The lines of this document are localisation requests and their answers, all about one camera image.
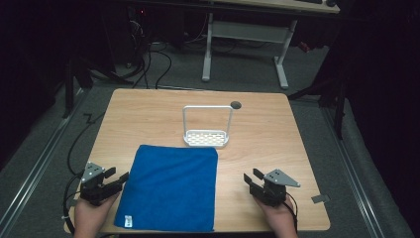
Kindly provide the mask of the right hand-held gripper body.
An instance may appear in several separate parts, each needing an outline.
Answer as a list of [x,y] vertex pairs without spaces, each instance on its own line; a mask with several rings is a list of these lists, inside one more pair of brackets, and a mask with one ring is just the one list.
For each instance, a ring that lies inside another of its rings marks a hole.
[[275,169],[264,174],[262,179],[263,185],[260,185],[262,192],[260,194],[252,194],[266,205],[276,207],[282,204],[286,199],[286,188],[288,186],[301,187],[301,184],[289,175]]

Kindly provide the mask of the person's right hand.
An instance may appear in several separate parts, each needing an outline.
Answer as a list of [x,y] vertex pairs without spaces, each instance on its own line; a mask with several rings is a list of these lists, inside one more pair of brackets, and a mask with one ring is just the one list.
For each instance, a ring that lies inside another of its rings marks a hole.
[[273,231],[291,231],[295,233],[294,218],[292,215],[293,205],[289,196],[286,197],[283,204],[277,207],[266,205],[256,197],[255,202],[261,208],[267,224]]

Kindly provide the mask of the blue towel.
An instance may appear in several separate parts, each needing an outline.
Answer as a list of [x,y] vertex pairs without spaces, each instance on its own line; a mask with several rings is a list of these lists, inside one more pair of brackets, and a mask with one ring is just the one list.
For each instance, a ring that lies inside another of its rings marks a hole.
[[133,230],[211,232],[217,165],[213,148],[140,146],[114,225]]

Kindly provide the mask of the white hanging rack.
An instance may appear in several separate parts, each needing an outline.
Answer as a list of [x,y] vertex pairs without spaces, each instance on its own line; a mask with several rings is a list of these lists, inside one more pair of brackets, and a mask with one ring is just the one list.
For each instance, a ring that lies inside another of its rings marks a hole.
[[[221,129],[189,129],[187,127],[187,111],[192,109],[226,109],[229,112],[225,130]],[[229,132],[233,112],[231,105],[186,105],[182,108],[183,141],[189,147],[223,148],[229,142]]]

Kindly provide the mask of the person's left hand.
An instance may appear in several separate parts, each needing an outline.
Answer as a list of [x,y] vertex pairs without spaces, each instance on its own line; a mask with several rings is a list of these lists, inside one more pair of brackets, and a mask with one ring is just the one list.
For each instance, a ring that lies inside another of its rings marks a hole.
[[92,205],[87,200],[79,198],[74,211],[75,230],[77,232],[98,232],[118,196],[119,194],[114,194],[106,198],[99,206]]

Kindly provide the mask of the white-framed desk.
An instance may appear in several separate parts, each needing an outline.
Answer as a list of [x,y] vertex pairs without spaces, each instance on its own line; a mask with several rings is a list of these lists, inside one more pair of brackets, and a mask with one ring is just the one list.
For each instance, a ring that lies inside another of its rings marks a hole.
[[328,7],[326,0],[323,4],[310,4],[294,0],[202,0],[207,1],[209,7],[228,7],[239,11],[240,7],[255,8],[261,14],[263,10],[279,10],[280,14],[291,14],[287,27],[269,26],[268,24],[240,23],[237,20],[214,20],[213,14],[208,14],[206,52],[203,62],[202,80],[211,78],[212,40],[214,38],[243,40],[252,42],[281,44],[278,56],[273,57],[279,85],[288,88],[288,81],[284,72],[283,61],[297,25],[298,14],[315,14],[316,16],[336,16],[340,13],[338,6]]

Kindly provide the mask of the black metal stand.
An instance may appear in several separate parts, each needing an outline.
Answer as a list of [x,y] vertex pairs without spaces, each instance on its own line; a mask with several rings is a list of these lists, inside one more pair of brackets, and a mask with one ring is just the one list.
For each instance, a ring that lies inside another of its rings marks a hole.
[[289,100],[296,100],[305,95],[317,94],[320,96],[318,100],[320,107],[334,106],[335,114],[333,117],[333,130],[336,136],[342,140],[346,89],[347,80],[344,77],[334,77],[322,82],[314,82],[311,86],[288,95],[287,98]]
[[77,80],[81,88],[90,89],[93,86],[90,70],[94,69],[103,74],[107,78],[121,84],[130,84],[130,81],[117,75],[111,70],[94,63],[93,61],[83,57],[72,57],[65,66],[65,111],[64,118],[67,118],[74,108],[74,81]]

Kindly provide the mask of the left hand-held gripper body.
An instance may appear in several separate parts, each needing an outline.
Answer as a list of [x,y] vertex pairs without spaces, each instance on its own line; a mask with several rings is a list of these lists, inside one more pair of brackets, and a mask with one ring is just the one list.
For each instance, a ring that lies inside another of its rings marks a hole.
[[105,168],[88,162],[81,177],[80,197],[92,205],[99,206],[103,200],[112,196],[106,192],[109,183],[104,183]]

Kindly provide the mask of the metal floor rail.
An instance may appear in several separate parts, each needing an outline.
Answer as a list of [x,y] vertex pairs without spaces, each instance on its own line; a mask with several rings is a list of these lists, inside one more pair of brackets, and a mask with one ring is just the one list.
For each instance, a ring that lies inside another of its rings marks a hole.
[[350,154],[346,148],[343,139],[340,139],[334,127],[334,118],[330,109],[320,109],[328,128],[333,136],[335,144],[340,152],[341,162],[344,167],[345,175],[353,192],[354,198],[358,205],[359,211],[363,217],[368,233],[371,238],[384,238],[383,230],[378,222],[370,199],[365,191],[358,173],[350,158]]
[[88,90],[76,91],[75,110],[67,118],[64,94],[32,127],[0,172],[0,238],[69,238],[64,231],[62,197],[73,172],[91,150]]

